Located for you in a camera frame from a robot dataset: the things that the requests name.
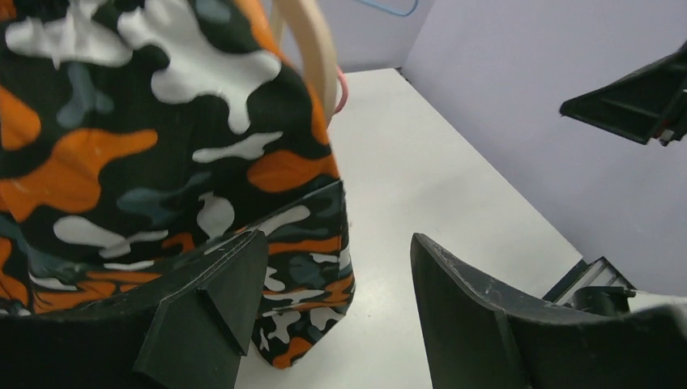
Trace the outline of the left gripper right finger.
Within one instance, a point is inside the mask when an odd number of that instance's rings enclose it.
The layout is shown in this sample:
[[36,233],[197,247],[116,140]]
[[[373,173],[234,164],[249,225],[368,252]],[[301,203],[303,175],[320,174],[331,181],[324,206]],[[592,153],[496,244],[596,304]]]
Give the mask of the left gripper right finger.
[[436,388],[686,385],[686,306],[582,312],[514,288],[422,233],[410,257]]

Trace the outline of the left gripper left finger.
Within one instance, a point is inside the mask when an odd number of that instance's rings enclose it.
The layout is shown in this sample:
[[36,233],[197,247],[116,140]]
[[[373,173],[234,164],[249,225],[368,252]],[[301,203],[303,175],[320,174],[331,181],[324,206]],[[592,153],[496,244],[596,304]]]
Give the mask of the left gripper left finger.
[[1,319],[4,388],[231,388],[266,274],[258,231],[225,236],[180,267],[81,308]]

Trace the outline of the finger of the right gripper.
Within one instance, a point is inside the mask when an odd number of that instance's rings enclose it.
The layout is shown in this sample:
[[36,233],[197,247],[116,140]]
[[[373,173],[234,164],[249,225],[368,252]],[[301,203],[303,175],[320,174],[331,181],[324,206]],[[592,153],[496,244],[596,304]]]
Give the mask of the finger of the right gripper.
[[562,103],[559,113],[635,143],[663,146],[686,136],[686,45],[592,92]]

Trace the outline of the orange camouflage shorts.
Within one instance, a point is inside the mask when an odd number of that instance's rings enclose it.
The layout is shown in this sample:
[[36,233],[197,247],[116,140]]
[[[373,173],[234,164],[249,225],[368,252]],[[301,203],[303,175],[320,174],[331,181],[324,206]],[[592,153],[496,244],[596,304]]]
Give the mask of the orange camouflage shorts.
[[2,314],[89,306],[258,229],[251,338],[293,366],[355,291],[326,126],[259,1],[2,2]]

